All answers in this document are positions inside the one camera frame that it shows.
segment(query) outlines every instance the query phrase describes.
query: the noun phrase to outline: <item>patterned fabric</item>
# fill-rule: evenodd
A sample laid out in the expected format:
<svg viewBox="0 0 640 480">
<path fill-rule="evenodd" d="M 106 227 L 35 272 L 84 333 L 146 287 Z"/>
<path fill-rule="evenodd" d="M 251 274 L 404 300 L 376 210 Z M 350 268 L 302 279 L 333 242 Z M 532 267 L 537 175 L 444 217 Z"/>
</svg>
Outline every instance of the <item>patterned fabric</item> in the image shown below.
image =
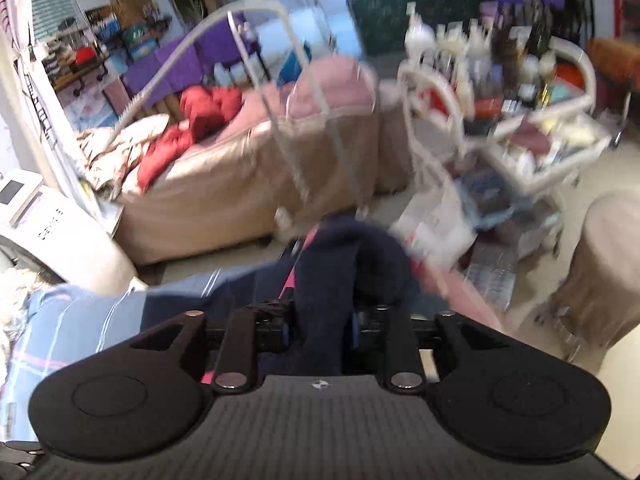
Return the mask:
<svg viewBox="0 0 640 480">
<path fill-rule="evenodd" d="M 36 440 L 28 419 L 34 388 L 56 370 L 138 334 L 148 296 L 210 296 L 253 270 L 217 269 L 119 298 L 99 298 L 67 284 L 34 293 L 28 301 L 30 320 L 14 347 L 0 399 L 0 440 Z"/>
</svg>

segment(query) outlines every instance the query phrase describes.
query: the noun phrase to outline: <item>pink pillow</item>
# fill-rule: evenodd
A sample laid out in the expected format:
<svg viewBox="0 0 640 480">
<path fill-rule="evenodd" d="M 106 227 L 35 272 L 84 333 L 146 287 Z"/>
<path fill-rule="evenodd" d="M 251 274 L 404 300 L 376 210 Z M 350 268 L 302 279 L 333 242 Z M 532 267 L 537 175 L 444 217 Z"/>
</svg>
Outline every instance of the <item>pink pillow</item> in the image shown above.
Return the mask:
<svg viewBox="0 0 640 480">
<path fill-rule="evenodd" d="M 320 85 L 331 110 L 345 107 L 373 108 L 375 97 L 365 77 L 360 74 L 358 62 L 351 57 L 335 54 L 313 60 L 302 71 L 289 96 L 290 118 L 303 119 L 320 113 L 311 88 L 311 77 Z"/>
</svg>

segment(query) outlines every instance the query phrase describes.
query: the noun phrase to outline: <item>beige floor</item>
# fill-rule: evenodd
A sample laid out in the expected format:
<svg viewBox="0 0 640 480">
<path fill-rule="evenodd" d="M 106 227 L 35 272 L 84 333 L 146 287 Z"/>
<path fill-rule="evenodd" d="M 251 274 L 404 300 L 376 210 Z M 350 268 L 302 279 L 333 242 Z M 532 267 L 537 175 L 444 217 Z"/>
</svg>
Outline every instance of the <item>beige floor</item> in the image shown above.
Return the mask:
<svg viewBox="0 0 640 480">
<path fill-rule="evenodd" d="M 553 329 L 552 322 L 547 321 L 543 326 L 539 326 L 534 322 L 534 318 L 543 308 L 546 298 L 556 290 L 567 274 L 589 204 L 600 195 L 620 189 L 640 192 L 640 144 L 628 137 L 623 139 L 617 150 L 606 151 L 595 164 L 584 170 L 577 187 L 564 186 L 560 189 L 566 209 L 563 212 L 564 232 L 559 257 L 555 259 L 551 254 L 544 254 L 520 263 L 512 305 L 504 319 L 507 327 L 519 339 L 559 357 L 567 354 L 568 349 Z M 398 218 L 410 198 L 411 192 L 407 191 L 376 200 L 371 218 L 388 226 Z M 164 270 L 162 282 L 180 280 L 217 267 L 274 259 L 283 247 L 284 244 L 277 241 L 266 247 L 249 244 L 171 262 Z M 601 352 L 587 349 L 578 354 L 576 364 L 596 371 L 601 357 Z"/>
</svg>

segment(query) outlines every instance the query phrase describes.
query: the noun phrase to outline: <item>red cloth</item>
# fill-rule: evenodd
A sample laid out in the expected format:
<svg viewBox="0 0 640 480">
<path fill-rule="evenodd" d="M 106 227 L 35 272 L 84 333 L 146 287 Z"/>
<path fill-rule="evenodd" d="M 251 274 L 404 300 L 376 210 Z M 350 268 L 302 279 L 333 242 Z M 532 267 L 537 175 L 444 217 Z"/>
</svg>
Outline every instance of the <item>red cloth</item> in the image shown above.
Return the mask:
<svg viewBox="0 0 640 480">
<path fill-rule="evenodd" d="M 242 92 L 192 86 L 182 92 L 180 108 L 188 120 L 169 126 L 140 162 L 138 187 L 142 192 L 191 146 L 228 124 L 242 108 Z"/>
</svg>

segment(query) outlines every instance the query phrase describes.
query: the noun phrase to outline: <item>white bottle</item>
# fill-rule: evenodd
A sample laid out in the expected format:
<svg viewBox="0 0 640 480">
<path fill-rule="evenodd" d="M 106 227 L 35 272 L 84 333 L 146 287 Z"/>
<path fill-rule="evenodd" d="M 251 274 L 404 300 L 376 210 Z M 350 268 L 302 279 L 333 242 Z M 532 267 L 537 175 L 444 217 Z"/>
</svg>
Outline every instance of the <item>white bottle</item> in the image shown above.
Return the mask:
<svg viewBox="0 0 640 480">
<path fill-rule="evenodd" d="M 456 69 L 456 96 L 460 103 L 462 116 L 471 121 L 476 116 L 476 99 L 466 60 L 459 62 Z"/>
<path fill-rule="evenodd" d="M 409 63 L 417 68 L 424 55 L 424 61 L 433 64 L 436 53 L 433 29 L 429 25 L 425 25 L 420 14 L 415 12 L 415 2 L 409 2 L 406 5 L 406 13 L 409 16 L 409 28 L 404 36 L 404 48 Z"/>
</svg>

